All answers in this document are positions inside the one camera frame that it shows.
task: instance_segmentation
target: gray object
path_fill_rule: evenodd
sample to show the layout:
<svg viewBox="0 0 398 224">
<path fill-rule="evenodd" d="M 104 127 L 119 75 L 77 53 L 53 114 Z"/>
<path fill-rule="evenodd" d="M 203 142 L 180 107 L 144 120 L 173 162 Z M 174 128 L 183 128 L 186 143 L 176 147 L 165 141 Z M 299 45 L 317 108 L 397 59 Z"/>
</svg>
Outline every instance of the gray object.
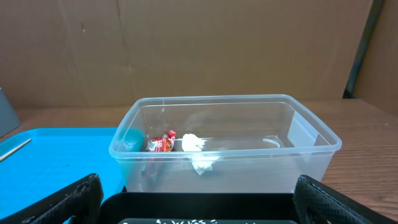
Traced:
<svg viewBox="0 0 398 224">
<path fill-rule="evenodd" d="M 0 88 L 0 137 L 16 129 L 21 123 Z"/>
</svg>

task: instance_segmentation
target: transparent storage box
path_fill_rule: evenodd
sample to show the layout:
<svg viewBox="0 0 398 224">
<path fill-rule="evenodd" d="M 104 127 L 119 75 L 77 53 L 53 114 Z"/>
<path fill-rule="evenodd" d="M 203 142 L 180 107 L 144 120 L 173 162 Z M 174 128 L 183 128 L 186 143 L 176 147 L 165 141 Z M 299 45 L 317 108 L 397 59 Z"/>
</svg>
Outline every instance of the transparent storage box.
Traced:
<svg viewBox="0 0 398 224">
<path fill-rule="evenodd" d="M 171 129 L 172 152 L 146 151 Z M 183 151 L 184 134 L 205 140 L 202 151 Z M 129 192 L 291 193 L 300 174 L 321 180 L 340 148 L 340 138 L 291 96 L 189 96 L 138 100 L 109 153 Z M 211 170 L 200 175 L 200 161 Z"/>
</svg>

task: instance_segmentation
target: blue surface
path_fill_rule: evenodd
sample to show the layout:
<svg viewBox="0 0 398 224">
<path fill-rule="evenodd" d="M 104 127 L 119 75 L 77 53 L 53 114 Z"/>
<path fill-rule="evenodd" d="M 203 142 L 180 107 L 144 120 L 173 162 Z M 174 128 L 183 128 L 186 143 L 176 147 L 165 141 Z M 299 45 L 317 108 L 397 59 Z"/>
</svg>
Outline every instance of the blue surface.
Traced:
<svg viewBox="0 0 398 224">
<path fill-rule="evenodd" d="M 32 141 L 0 162 L 0 218 L 4 218 L 82 177 L 97 173 L 104 200 L 121 192 L 118 163 L 109 155 L 116 128 L 39 128 L 0 143 L 0 156 Z"/>
</svg>

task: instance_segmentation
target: brown tabletop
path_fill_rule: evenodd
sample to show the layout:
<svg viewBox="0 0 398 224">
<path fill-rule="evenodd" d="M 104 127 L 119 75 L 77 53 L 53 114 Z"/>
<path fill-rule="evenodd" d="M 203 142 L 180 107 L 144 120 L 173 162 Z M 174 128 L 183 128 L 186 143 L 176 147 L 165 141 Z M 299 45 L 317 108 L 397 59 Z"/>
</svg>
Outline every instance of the brown tabletop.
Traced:
<svg viewBox="0 0 398 224">
<path fill-rule="evenodd" d="M 301 102 L 343 141 L 322 182 L 398 220 L 398 119 L 361 100 Z M 21 126 L 0 141 L 39 127 L 116 127 L 129 108 L 18 110 Z"/>
</svg>

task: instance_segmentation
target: tissue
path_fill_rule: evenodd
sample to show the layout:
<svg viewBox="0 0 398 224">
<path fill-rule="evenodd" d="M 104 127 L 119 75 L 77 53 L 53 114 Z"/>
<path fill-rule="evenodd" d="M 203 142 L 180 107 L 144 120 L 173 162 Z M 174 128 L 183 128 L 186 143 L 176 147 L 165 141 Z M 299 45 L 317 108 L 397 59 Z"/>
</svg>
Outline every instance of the tissue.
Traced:
<svg viewBox="0 0 398 224">
<path fill-rule="evenodd" d="M 185 152 L 201 152 L 204 145 L 205 140 L 198 138 L 194 134 L 184 134 L 182 137 L 182 149 Z M 202 175 L 206 170 L 213 170 L 211 165 L 219 158 L 219 156 L 193 155 L 191 158 L 192 166 L 199 175 Z"/>
</svg>

